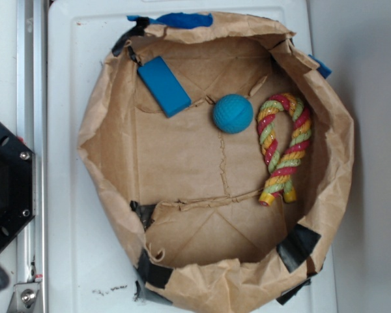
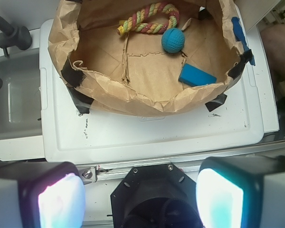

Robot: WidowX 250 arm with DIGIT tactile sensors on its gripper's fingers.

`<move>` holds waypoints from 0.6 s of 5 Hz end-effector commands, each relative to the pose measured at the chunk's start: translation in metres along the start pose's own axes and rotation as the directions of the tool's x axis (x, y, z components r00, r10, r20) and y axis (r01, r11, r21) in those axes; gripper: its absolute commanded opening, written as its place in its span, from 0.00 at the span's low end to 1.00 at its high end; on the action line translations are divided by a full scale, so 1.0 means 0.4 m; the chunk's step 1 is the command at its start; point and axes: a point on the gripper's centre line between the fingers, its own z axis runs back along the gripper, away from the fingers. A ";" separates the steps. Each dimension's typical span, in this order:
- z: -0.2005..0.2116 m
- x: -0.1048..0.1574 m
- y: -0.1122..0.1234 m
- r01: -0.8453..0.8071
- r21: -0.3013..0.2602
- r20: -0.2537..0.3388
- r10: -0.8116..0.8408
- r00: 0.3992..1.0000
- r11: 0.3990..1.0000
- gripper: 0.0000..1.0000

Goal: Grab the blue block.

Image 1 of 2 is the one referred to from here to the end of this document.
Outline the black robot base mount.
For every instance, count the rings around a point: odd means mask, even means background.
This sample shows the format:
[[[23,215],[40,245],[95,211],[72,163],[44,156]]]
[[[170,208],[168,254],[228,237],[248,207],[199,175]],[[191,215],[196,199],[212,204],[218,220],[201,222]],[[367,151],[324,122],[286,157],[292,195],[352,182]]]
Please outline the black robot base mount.
[[[33,156],[0,122],[0,253],[34,217]]]

